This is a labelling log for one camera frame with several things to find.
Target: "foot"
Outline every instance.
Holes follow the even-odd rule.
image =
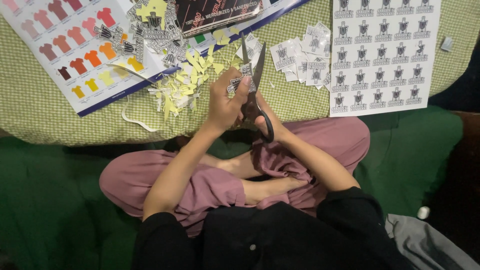
[[[270,196],[284,194],[292,189],[306,185],[307,181],[297,180],[293,177],[278,178],[262,182],[242,180],[245,192],[245,204],[256,205]]]

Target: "person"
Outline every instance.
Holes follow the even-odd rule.
[[[410,269],[378,202],[351,175],[369,146],[357,118],[282,124],[257,92],[275,142],[256,141],[226,162],[205,155],[243,118],[251,78],[227,95],[239,77],[230,68],[211,84],[207,120],[178,154],[130,153],[102,173],[105,195],[143,220],[132,269]],[[266,132],[263,117],[255,125]],[[318,133],[323,127],[329,136]],[[273,179],[246,180],[261,174]]]

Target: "black scissor handle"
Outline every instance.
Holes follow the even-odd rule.
[[[268,134],[265,135],[262,131],[259,131],[260,134],[262,135],[262,140],[266,144],[272,143],[273,139],[275,138],[272,122],[270,121],[270,118],[268,118],[268,115],[264,111],[261,110],[260,113],[265,118],[265,124],[267,125],[267,132],[268,132]]]

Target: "color chart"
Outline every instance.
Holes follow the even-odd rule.
[[[73,109],[85,116],[121,95],[146,84],[124,66],[150,78],[165,70],[158,55],[145,51],[143,64],[121,55],[112,43],[98,38],[94,27],[120,26],[121,42],[133,42],[126,12],[132,3],[120,0],[1,0],[3,16],[24,40],[58,85]]]

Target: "pink pants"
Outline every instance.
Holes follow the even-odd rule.
[[[370,145],[368,127],[356,117],[323,118],[284,124],[304,141],[322,149],[337,159],[350,173],[366,155]],[[103,193],[125,212],[143,216],[143,203],[153,183],[176,156],[163,150],[128,153],[114,159],[100,176]],[[254,142],[252,161],[255,169],[272,177],[293,176],[310,182],[307,168],[281,144]],[[264,209],[284,201],[295,208],[315,215],[315,207],[326,196],[319,181],[261,201]],[[220,206],[245,206],[245,193],[240,179],[222,169],[198,165],[175,209],[177,220],[196,236],[208,210]]]

